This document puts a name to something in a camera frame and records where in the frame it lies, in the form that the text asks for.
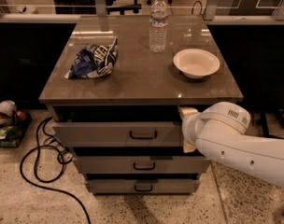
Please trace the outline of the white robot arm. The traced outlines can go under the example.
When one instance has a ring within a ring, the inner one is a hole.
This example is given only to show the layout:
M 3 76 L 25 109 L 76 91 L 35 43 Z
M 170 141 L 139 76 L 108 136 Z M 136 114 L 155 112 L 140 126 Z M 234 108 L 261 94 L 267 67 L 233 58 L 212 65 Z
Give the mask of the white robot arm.
M 181 106 L 186 144 L 207 158 L 284 188 L 284 139 L 246 135 L 251 121 L 243 107 L 220 102 L 200 112 Z

